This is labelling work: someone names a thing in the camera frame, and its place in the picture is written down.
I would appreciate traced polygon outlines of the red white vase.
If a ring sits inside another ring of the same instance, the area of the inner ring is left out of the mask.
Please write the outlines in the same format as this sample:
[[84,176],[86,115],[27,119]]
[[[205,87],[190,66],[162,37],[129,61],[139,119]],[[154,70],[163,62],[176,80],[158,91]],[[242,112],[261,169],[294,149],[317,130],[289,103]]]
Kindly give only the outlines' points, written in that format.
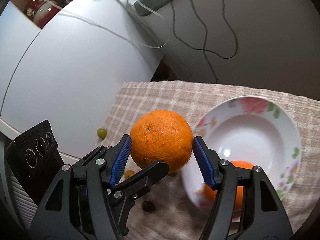
[[23,13],[39,28],[43,28],[58,12],[59,8],[44,0],[27,0]]

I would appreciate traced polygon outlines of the floral white plate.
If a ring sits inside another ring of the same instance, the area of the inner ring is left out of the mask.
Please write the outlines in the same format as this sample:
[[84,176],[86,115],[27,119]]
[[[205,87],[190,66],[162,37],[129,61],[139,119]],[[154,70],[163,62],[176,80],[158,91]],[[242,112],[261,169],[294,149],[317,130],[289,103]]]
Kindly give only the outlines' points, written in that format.
[[281,200],[289,194],[302,145],[297,126],[278,104],[253,95],[228,99],[205,114],[193,134],[221,159],[261,166]]

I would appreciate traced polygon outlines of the green grape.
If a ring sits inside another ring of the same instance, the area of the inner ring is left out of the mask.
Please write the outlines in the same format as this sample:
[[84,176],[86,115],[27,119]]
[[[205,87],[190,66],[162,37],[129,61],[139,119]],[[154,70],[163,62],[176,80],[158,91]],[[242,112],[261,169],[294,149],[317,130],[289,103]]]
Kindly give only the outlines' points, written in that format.
[[104,128],[99,128],[99,129],[97,129],[97,136],[98,136],[100,139],[105,139],[106,136],[107,136],[107,130],[104,129]]

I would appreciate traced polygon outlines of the tiny orange kumquat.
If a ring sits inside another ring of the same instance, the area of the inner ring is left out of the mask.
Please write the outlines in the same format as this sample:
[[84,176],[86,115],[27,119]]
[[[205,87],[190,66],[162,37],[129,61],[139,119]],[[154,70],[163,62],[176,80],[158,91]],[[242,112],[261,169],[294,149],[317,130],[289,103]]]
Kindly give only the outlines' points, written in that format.
[[131,177],[134,176],[134,175],[135,175],[135,172],[134,172],[133,170],[127,170],[127,171],[125,171],[125,173],[124,173],[125,180],[131,178]]

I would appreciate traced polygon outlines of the dark plum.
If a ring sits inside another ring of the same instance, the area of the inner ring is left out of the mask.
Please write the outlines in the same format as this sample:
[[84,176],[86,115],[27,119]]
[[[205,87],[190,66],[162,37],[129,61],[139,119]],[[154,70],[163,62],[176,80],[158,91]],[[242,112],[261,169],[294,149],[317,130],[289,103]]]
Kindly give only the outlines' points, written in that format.
[[156,211],[156,206],[153,202],[149,201],[149,200],[145,200],[142,203],[142,210],[146,213],[152,213]]

